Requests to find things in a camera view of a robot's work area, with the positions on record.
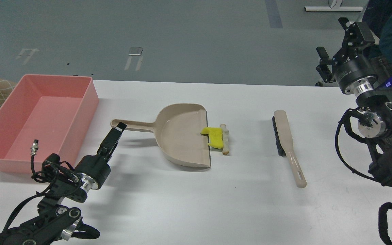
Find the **black bristles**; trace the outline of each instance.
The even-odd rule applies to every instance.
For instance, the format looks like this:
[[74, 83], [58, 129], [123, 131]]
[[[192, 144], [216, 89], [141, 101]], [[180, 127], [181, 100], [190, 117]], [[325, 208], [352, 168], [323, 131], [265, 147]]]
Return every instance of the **black bristles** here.
[[276, 147], [278, 148], [278, 154], [281, 157], [286, 157], [287, 155], [285, 153], [285, 150], [282, 148], [282, 145], [280, 144], [280, 141], [279, 141], [279, 135], [277, 133], [276, 122], [275, 122], [275, 117], [274, 116], [272, 117], [272, 121], [273, 121], [273, 129], [275, 130]]

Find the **pink plastic bin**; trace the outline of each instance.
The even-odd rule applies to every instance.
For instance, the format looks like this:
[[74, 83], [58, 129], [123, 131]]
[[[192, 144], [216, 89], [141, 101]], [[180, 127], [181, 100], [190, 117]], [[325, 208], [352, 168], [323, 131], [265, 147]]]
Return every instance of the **pink plastic bin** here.
[[98, 103], [90, 77], [23, 76], [0, 108], [0, 171], [31, 173], [34, 139], [36, 171], [51, 153], [75, 166]]

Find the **dustpan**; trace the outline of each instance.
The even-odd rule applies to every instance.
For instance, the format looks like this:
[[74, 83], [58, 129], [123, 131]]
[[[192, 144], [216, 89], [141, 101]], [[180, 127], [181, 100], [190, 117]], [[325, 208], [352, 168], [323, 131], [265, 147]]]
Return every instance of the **dustpan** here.
[[191, 167], [211, 167], [208, 138], [200, 131], [208, 126], [207, 111], [200, 104], [171, 104], [163, 108], [154, 122], [114, 119], [126, 130], [152, 132], [165, 157], [172, 163]]

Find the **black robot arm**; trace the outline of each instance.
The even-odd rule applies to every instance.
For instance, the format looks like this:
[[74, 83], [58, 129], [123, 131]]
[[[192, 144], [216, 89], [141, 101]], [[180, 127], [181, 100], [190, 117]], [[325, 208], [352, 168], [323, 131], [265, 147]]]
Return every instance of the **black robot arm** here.
[[[110, 160], [126, 125], [119, 123], [104, 138], [96, 155], [87, 155], [73, 168], [67, 162], [60, 162], [57, 154], [51, 154], [43, 163], [42, 170], [34, 172], [34, 155], [38, 149], [38, 141], [32, 147], [32, 178], [37, 182], [50, 183], [42, 192], [24, 200], [10, 215], [0, 234], [0, 245], [49, 245], [54, 241], [70, 237], [80, 239], [96, 239], [100, 233], [82, 221], [79, 208], [68, 208], [61, 205], [67, 197], [76, 202], [85, 202], [91, 189], [99, 189], [110, 174]], [[9, 228], [16, 215], [27, 202], [43, 197], [37, 205], [39, 215], [18, 227]]]
[[[345, 30], [342, 47], [329, 58], [325, 48], [318, 47], [320, 64], [317, 71], [325, 82], [337, 82], [342, 93], [355, 94], [358, 108], [349, 109], [339, 122], [336, 132], [336, 150], [342, 162], [355, 174], [379, 182], [383, 186], [392, 186], [392, 88], [374, 88], [377, 75], [362, 55], [364, 48], [373, 45], [375, 40], [363, 22], [349, 22], [340, 18]], [[352, 132], [350, 117], [358, 118], [358, 129], [364, 138]], [[373, 177], [359, 173], [348, 166], [342, 159], [338, 148], [339, 130], [344, 124], [347, 133], [361, 143], [367, 144], [372, 158], [369, 173]], [[392, 203], [385, 203], [379, 210], [379, 235], [385, 244], [392, 244], [387, 229], [386, 212]]]

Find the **metal connector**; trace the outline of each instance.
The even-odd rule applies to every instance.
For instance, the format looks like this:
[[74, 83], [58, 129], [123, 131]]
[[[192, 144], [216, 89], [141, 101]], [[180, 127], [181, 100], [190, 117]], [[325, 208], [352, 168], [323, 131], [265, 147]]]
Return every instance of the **metal connector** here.
[[34, 140], [33, 145], [31, 146], [30, 155], [36, 155], [37, 150], [39, 149], [39, 140]]

